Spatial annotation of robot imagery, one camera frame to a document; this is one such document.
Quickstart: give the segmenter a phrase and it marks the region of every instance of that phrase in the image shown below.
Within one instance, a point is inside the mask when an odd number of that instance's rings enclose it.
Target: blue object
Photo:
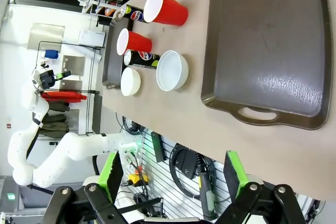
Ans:
[[[44,55],[44,57],[49,58],[49,59],[57,59],[58,58],[58,51],[48,49],[48,50],[46,50],[46,54]]]

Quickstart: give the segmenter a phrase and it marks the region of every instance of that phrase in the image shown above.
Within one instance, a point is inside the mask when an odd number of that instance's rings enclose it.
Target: gray tray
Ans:
[[[123,64],[123,56],[117,54],[117,40],[122,29],[132,30],[133,20],[122,18],[115,25],[110,25],[107,36],[107,44],[105,50],[103,85],[107,89],[120,88],[121,74],[126,68]]]
[[[328,0],[210,0],[206,106],[248,124],[318,129],[328,117],[332,63]]]

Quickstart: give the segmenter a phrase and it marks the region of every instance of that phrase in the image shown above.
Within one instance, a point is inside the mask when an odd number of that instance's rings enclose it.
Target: red cloth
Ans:
[[[76,93],[73,91],[55,91],[55,92],[44,92],[42,97],[48,102],[81,102],[81,100],[86,100],[86,95]]]

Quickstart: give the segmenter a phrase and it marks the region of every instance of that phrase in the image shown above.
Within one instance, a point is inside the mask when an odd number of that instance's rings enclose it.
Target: soda can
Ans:
[[[127,50],[124,54],[124,64],[126,66],[136,66],[140,68],[156,69],[160,56],[149,52]]]
[[[134,6],[130,5],[125,5],[121,10],[120,14],[124,18],[129,18],[131,20],[136,20],[140,22],[145,22],[146,21],[143,19],[143,10],[136,8]]]

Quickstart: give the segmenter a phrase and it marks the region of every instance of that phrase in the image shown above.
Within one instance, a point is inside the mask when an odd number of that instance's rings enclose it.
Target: green tool handle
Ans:
[[[201,199],[203,218],[205,220],[214,220],[217,218],[215,213],[215,200],[214,194],[211,190],[210,180],[208,173],[198,174],[199,194]]]

